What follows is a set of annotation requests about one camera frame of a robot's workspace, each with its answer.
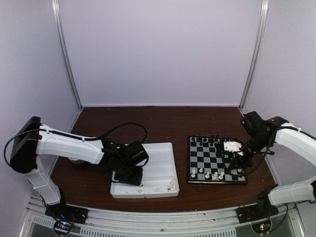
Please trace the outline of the white plastic compartment tray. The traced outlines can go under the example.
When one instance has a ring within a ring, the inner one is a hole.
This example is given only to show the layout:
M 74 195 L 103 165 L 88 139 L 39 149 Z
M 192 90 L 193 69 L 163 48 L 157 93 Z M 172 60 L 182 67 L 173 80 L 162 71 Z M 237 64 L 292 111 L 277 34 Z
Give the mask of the white plastic compartment tray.
M 141 198 L 168 198 L 176 197 L 179 194 L 180 187 L 177 177 L 177 170 L 175 165 L 173 145 L 171 142 L 165 143 L 148 143 L 143 145 L 149 155 L 148 163 L 143 167 L 143 181 L 158 181 L 171 180 L 176 181 L 176 192 L 160 193 L 160 194 L 143 194 L 130 191 L 128 184 L 112 183 L 110 194 L 114 198 L 120 199 L 141 199 Z

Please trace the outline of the black white chess board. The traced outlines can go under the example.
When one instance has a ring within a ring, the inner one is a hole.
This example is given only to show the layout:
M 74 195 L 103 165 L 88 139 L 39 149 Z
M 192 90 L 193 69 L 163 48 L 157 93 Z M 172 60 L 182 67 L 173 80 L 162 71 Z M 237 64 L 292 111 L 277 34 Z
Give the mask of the black white chess board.
M 229 161 L 233 158 L 232 154 L 223 154 L 224 149 L 220 148 L 202 148 L 190 147 L 187 140 L 187 183 L 188 184 L 226 184 L 226 185 L 247 185 L 247 176 L 238 173 L 237 169 L 232 170 L 232 175 L 224 170 L 229 166 Z M 195 167 L 197 179 L 191 178 L 192 168 Z M 204 169 L 203 173 L 199 172 L 200 168 Z M 210 178 L 205 179 L 205 174 L 210 172 Z M 212 175 L 218 172 L 218 179 L 213 180 Z M 219 180 L 219 175 L 224 172 L 224 178 Z

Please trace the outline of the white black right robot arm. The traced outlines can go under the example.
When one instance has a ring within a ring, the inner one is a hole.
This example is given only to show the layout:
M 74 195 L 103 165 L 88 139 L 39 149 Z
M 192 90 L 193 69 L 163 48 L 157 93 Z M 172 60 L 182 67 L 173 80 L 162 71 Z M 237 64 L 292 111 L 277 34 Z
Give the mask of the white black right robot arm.
M 229 170 L 251 167 L 251 159 L 262 150 L 266 155 L 274 144 L 289 148 L 311 164 L 316 163 L 315 137 L 295 127 L 288 120 L 279 116 L 264 120 L 256 111 L 252 111 L 244 115 L 240 122 L 251 138 L 245 143 L 238 141 L 223 143 L 224 152 L 234 156 L 229 161 Z M 267 189 L 258 196 L 253 214 L 263 218 L 272 207 L 315 200 L 316 178 L 312 177 L 294 184 Z

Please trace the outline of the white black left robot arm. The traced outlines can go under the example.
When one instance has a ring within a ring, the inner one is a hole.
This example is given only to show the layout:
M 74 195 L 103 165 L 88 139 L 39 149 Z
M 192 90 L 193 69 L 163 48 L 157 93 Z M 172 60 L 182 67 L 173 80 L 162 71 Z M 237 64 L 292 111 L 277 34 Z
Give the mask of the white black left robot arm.
M 6 151 L 12 145 L 6 164 L 15 172 L 23 174 L 42 197 L 46 209 L 60 219 L 71 215 L 61 188 L 53 183 L 39 161 L 40 155 L 65 157 L 73 161 L 83 161 L 103 165 L 115 173 L 115 182 L 139 186 L 142 183 L 143 167 L 149 161 L 141 141 L 128 145 L 120 144 L 107 134 L 85 137 L 62 132 L 42 124 L 39 117 L 31 117 L 21 130 L 7 141 Z

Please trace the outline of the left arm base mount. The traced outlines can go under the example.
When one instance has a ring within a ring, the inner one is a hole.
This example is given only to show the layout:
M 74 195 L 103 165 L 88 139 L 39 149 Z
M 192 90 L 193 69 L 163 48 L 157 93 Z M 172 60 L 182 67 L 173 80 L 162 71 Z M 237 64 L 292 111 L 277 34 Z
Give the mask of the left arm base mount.
M 45 215 L 55 220 L 52 228 L 59 236 L 69 234 L 76 228 L 75 224 L 85 224 L 88 216 L 88 209 L 82 207 L 71 205 L 53 207 L 48 205 L 45 208 Z

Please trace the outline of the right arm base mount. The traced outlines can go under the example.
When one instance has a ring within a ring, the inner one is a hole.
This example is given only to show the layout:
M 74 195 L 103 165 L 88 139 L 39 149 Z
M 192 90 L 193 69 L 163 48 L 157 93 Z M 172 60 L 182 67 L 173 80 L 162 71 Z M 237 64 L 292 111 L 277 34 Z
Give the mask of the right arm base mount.
M 249 223 L 258 235 L 268 234 L 272 230 L 271 217 L 278 213 L 277 207 L 260 207 L 258 204 L 242 205 L 236 209 L 239 223 Z

